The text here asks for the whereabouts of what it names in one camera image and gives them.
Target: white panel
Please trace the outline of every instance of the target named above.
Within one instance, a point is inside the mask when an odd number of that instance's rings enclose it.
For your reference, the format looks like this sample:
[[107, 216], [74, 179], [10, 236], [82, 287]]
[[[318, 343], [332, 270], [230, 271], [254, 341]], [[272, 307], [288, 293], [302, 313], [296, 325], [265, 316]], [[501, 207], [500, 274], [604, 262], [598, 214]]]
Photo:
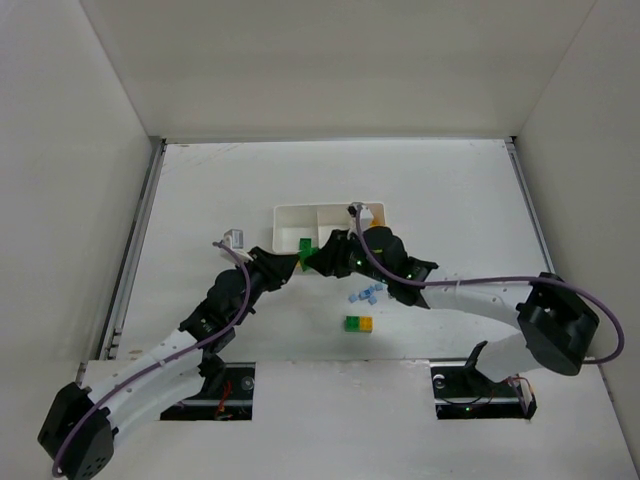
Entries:
[[150, 148], [77, 0], [0, 4], [0, 478], [37, 480], [37, 433], [106, 313]]
[[[171, 145], [133, 287], [118, 358], [156, 345], [231, 268], [211, 246], [229, 228], [268, 249], [276, 205], [384, 203], [408, 252], [467, 278], [544, 270], [501, 140], [360, 140]], [[265, 294], [222, 352], [227, 361], [466, 356], [513, 332], [499, 322], [408, 308], [386, 294], [350, 304], [371, 284], [295, 274]], [[346, 334], [346, 315], [373, 316], [371, 335]]]
[[593, 0], [83, 0], [150, 134], [516, 134]]
[[[518, 138], [529, 186], [560, 274], [621, 317], [628, 347], [605, 367], [640, 462], [640, 2], [601, 0]], [[601, 329], [596, 349], [614, 347]]]
[[[87, 381], [122, 367], [92, 362]], [[258, 363], [251, 422], [155, 422], [100, 480], [637, 479], [598, 369], [529, 376], [533, 421], [437, 420], [426, 362]]]

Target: white table surface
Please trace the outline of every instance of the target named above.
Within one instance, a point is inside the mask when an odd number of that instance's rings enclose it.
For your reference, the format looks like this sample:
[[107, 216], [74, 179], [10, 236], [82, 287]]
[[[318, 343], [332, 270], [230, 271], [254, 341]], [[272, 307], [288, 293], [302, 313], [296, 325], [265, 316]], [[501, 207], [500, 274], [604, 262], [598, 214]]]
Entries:
[[[87, 383], [122, 361], [91, 362]], [[425, 361], [258, 362], [250, 422], [153, 422], [100, 480], [632, 480], [596, 367], [529, 375], [524, 420], [437, 420]]]
[[[402, 139], [170, 145], [153, 204], [118, 351], [135, 358], [159, 343], [230, 264], [211, 246], [229, 228], [269, 249], [276, 205], [381, 201], [410, 255], [466, 276], [545, 270], [501, 140]], [[350, 305], [371, 282], [297, 275], [264, 295], [237, 329], [226, 361], [466, 356], [507, 336], [497, 322], [457, 312]], [[346, 315], [374, 318], [348, 335]]]
[[[212, 246], [242, 228], [271, 245], [273, 207], [381, 201], [411, 255], [468, 275], [537, 274], [544, 260], [502, 141], [364, 140], [168, 147], [119, 360], [160, 342], [229, 263]], [[521, 420], [438, 421], [427, 363], [466, 356], [512, 330], [384, 296], [370, 282], [296, 275], [237, 329], [226, 361], [258, 361], [251, 422], [154, 422], [101, 479], [637, 479], [595, 367], [576, 378], [528, 374], [539, 411]], [[371, 335], [342, 331], [371, 315]], [[362, 362], [358, 359], [372, 359]]]

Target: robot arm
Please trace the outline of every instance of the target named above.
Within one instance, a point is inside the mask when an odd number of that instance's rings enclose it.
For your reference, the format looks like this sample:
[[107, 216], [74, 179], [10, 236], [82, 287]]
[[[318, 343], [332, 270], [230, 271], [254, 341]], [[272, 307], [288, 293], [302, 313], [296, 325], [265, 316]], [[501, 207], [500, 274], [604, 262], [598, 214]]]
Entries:
[[[288, 282], [298, 262], [298, 255], [273, 255], [258, 247], [249, 256], [252, 260], [245, 268], [250, 293], [236, 326], [255, 313], [253, 305], [263, 293]], [[75, 383], [62, 388], [38, 435], [38, 442], [51, 458], [61, 454], [60, 472], [56, 473], [71, 480], [94, 477], [130, 432], [159, 418], [176, 402], [199, 393], [205, 384], [215, 390], [225, 369], [217, 354], [235, 337], [229, 324], [243, 304], [246, 287], [243, 273], [225, 270], [194, 312], [146, 355], [90, 389], [80, 389]], [[214, 336], [214, 341], [198, 348]], [[171, 358], [185, 349], [183, 355]]]
[[[460, 310], [511, 325], [517, 333], [499, 342], [481, 342], [467, 361], [469, 371], [491, 382], [539, 367], [563, 375], [579, 373], [599, 320], [576, 294], [538, 283], [461, 285], [463, 279], [456, 273], [407, 255], [402, 240], [389, 228], [373, 227], [363, 235], [378, 263], [395, 276], [445, 285], [418, 287], [385, 275], [350, 230], [334, 230], [306, 265], [324, 276], [357, 272], [386, 283], [389, 294], [408, 306]], [[549, 273], [540, 277], [560, 281]]]
[[[369, 261], [359, 239], [348, 230], [334, 230], [305, 263], [327, 277], [356, 272], [384, 282], [390, 295], [408, 306], [460, 310], [518, 330], [473, 349], [464, 367], [467, 383], [483, 389], [487, 382], [540, 366], [564, 375], [579, 372], [598, 317], [575, 294], [539, 284], [462, 285], [456, 273], [408, 256], [402, 241], [387, 227], [370, 228], [364, 238], [376, 260], [394, 276], [453, 283], [425, 287], [394, 280]], [[250, 293], [235, 325], [255, 313], [253, 306], [263, 293], [287, 283], [298, 262], [298, 255], [273, 255], [258, 247], [247, 258]], [[225, 368], [217, 354], [235, 337], [230, 323], [241, 311], [246, 287], [238, 269], [220, 273], [207, 298], [157, 347], [92, 389], [80, 389], [75, 383], [62, 388], [38, 435], [38, 442], [58, 460], [56, 473], [72, 480], [94, 477], [130, 432], [203, 388], [217, 388]], [[214, 341], [200, 347], [212, 337]]]

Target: black bracket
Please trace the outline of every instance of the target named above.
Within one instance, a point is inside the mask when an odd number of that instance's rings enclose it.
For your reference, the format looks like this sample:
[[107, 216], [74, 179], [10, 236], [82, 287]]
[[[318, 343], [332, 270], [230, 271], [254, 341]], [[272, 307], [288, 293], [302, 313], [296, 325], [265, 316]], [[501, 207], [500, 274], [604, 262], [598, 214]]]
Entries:
[[[562, 281], [552, 273], [540, 277]], [[575, 293], [539, 283], [516, 309], [527, 348], [538, 363], [562, 375], [577, 375], [598, 328], [596, 313]]]

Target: rectangular opening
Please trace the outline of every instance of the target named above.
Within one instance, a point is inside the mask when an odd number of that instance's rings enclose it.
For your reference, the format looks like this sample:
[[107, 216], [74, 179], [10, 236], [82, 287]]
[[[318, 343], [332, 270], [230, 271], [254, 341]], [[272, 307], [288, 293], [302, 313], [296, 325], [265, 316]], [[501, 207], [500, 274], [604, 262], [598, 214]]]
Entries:
[[255, 363], [229, 363], [217, 388], [205, 382], [198, 395], [168, 408], [160, 420], [216, 422], [247, 421], [253, 416]]
[[531, 419], [537, 409], [531, 384], [524, 377], [479, 384], [470, 380], [463, 364], [432, 364], [431, 378], [439, 420]]

